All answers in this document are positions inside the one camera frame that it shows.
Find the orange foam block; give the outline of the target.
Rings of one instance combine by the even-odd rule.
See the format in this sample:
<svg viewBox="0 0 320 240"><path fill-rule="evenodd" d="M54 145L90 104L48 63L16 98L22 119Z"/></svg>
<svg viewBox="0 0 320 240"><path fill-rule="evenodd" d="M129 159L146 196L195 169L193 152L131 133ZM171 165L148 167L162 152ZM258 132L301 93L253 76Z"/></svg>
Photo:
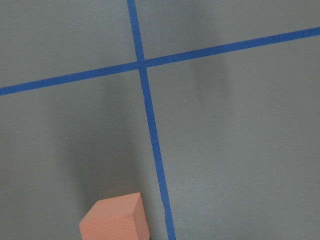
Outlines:
<svg viewBox="0 0 320 240"><path fill-rule="evenodd" d="M141 193L97 201L79 223L83 240L149 240Z"/></svg>

